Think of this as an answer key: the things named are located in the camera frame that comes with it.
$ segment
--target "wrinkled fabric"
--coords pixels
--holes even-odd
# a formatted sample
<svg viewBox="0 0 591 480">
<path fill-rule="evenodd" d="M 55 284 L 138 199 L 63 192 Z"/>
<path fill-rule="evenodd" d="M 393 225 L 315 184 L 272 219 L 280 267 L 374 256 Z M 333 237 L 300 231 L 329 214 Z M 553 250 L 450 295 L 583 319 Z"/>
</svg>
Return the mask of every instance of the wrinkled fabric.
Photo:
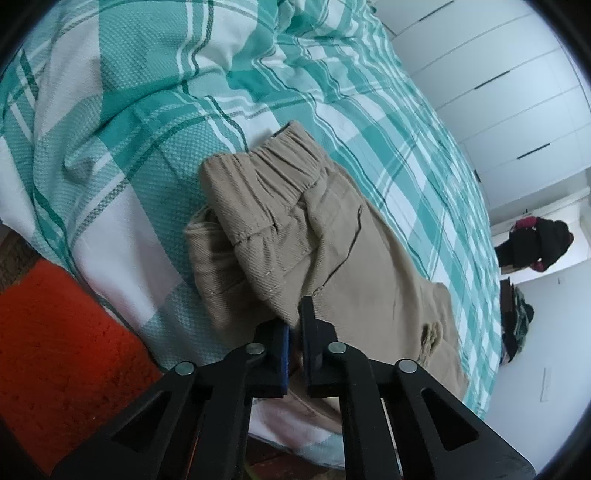
<svg viewBox="0 0 591 480">
<path fill-rule="evenodd" d="M 298 122 L 250 153 L 207 159 L 208 207 L 186 228 L 195 283 L 230 346 L 275 316 L 298 325 L 311 295 L 339 340 L 369 358 L 417 360 L 459 399 L 449 292 L 421 277 L 348 173 Z"/>
</svg>

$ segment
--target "red clothing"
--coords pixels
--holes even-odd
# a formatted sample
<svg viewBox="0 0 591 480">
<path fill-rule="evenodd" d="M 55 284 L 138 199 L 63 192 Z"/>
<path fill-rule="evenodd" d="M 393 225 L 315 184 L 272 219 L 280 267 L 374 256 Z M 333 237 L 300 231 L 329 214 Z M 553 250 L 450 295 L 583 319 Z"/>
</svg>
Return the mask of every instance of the red clothing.
<svg viewBox="0 0 591 480">
<path fill-rule="evenodd" d="M 522 218 L 521 220 L 517 220 L 513 228 L 532 228 L 535 227 L 535 224 L 538 222 L 537 217 L 526 217 Z"/>
</svg>

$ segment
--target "bed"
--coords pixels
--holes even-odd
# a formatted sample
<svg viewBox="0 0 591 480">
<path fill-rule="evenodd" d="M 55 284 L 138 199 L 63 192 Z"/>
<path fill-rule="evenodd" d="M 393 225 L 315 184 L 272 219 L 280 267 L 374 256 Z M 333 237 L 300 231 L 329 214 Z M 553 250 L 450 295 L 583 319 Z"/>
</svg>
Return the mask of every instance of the bed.
<svg viewBox="0 0 591 480">
<path fill-rule="evenodd" d="M 344 166 L 452 296 L 464 403 L 482 417 L 501 353 L 499 274 L 466 160 L 365 0 L 62 0 L 0 82 L 0 219 L 61 265 L 164 369 L 217 361 L 183 229 L 197 168 L 291 119 Z M 330 466 L 342 437 L 296 398 L 250 432 Z"/>
</svg>

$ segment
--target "clothes on shelf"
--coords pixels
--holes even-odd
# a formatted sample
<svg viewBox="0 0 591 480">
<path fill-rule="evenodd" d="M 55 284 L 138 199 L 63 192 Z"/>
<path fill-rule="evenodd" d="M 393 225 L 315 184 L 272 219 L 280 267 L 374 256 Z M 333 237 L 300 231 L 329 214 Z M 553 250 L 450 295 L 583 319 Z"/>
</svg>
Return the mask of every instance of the clothes on shelf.
<svg viewBox="0 0 591 480">
<path fill-rule="evenodd" d="M 534 319 L 534 308 L 525 301 L 519 287 L 509 279 L 501 282 L 501 322 L 503 347 L 501 365 L 511 362 L 523 350 L 525 338 Z"/>
</svg>

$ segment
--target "white cabinet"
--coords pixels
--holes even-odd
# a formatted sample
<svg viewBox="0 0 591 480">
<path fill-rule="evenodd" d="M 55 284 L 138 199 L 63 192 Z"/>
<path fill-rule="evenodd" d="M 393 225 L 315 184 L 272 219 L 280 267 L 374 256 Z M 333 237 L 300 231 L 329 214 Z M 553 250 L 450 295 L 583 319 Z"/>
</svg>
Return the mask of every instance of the white cabinet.
<svg viewBox="0 0 591 480">
<path fill-rule="evenodd" d="M 591 89 L 524 0 L 377 0 L 489 210 L 591 166 Z"/>
<path fill-rule="evenodd" d="M 561 72 L 561 68 L 569 69 L 571 75 Z M 440 108 L 438 113 L 455 139 L 463 142 L 578 86 L 568 58 L 562 50 L 556 50 L 470 90 Z"/>
</svg>

